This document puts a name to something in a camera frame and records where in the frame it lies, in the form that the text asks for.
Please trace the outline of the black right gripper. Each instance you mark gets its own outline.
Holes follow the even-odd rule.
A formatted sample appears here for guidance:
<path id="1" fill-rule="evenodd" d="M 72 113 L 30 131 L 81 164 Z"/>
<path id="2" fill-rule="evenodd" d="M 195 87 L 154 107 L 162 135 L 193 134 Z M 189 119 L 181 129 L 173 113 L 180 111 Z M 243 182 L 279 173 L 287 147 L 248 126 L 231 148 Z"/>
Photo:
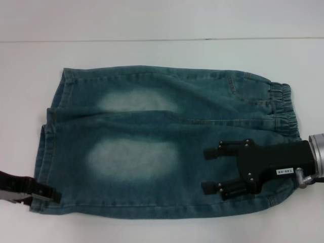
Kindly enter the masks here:
<path id="1" fill-rule="evenodd" d="M 315 158 L 306 140 L 269 146 L 245 143 L 245 140 L 220 141 L 217 147 L 204 149 L 205 160 L 236 156 L 241 177 L 227 182 L 202 182 L 201 188 L 205 195 L 219 193 L 222 200 L 229 200 L 258 194 L 263 184 L 270 180 L 296 178 L 298 168 L 304 176 L 317 174 Z"/>

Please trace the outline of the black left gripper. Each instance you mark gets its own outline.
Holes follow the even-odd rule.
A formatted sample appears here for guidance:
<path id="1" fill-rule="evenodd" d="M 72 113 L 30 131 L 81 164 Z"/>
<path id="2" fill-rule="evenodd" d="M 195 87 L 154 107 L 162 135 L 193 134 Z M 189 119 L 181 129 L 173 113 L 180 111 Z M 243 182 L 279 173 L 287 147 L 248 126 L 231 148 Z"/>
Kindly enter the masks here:
<path id="1" fill-rule="evenodd" d="M 1 171 L 1 200 L 30 206 L 32 197 L 60 203 L 61 196 L 55 188 L 38 183 L 31 177 L 14 176 Z"/>

